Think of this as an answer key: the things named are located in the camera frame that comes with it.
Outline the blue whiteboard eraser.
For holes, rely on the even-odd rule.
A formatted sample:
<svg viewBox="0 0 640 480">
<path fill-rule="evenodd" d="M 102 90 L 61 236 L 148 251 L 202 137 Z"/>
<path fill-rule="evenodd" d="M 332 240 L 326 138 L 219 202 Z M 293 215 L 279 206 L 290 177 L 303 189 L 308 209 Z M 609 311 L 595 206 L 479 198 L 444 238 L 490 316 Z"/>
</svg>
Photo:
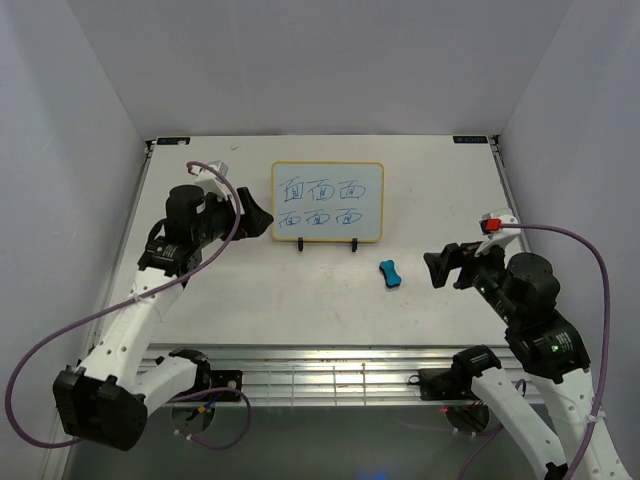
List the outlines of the blue whiteboard eraser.
<svg viewBox="0 0 640 480">
<path fill-rule="evenodd" d="M 385 286 L 388 289 L 398 288 L 402 283 L 402 278 L 396 270 L 396 264 L 393 260 L 384 260 L 379 264 L 379 271 L 384 277 Z"/>
</svg>

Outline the yellow framed small whiteboard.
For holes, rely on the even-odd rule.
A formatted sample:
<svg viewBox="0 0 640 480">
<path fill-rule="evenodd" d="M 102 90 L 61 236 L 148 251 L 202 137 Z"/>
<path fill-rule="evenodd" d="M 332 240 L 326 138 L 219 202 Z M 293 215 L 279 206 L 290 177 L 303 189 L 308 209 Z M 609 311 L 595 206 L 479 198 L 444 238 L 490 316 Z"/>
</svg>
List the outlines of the yellow framed small whiteboard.
<svg viewBox="0 0 640 480">
<path fill-rule="evenodd" d="M 384 189 L 379 162 L 276 162 L 271 167 L 272 237 L 375 243 L 383 234 Z"/>
</svg>

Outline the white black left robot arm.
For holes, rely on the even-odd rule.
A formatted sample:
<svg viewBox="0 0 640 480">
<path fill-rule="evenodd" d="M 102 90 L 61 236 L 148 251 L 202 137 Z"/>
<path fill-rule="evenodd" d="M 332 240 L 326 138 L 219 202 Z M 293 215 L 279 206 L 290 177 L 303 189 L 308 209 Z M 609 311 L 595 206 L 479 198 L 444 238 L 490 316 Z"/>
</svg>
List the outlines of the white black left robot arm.
<svg viewBox="0 0 640 480">
<path fill-rule="evenodd" d="M 151 229 L 128 296 L 97 346 L 75 367 L 61 371 L 53 394 L 66 434 L 118 450 L 131 449 L 148 417 L 175 397 L 205 397 L 212 387 L 203 353 L 178 348 L 141 373 L 154 332 L 202 264 L 202 251 L 261 236 L 272 216 L 246 187 L 238 199 L 221 198 L 198 185 L 170 190 L 165 215 Z"/>
</svg>

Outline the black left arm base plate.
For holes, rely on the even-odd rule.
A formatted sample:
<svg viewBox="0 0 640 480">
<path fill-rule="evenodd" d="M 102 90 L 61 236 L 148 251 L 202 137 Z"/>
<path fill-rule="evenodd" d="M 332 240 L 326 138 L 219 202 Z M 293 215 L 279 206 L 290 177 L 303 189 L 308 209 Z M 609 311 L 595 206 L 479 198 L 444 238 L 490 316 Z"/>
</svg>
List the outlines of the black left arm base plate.
<svg viewBox="0 0 640 480">
<path fill-rule="evenodd" d="M 225 388 L 225 391 L 216 391 L 206 394 L 204 399 L 208 403 L 227 402 L 236 403 L 241 400 L 238 393 L 231 392 L 233 390 L 242 390 L 243 372 L 241 370 L 212 370 L 210 378 L 210 387 L 216 390 Z"/>
</svg>

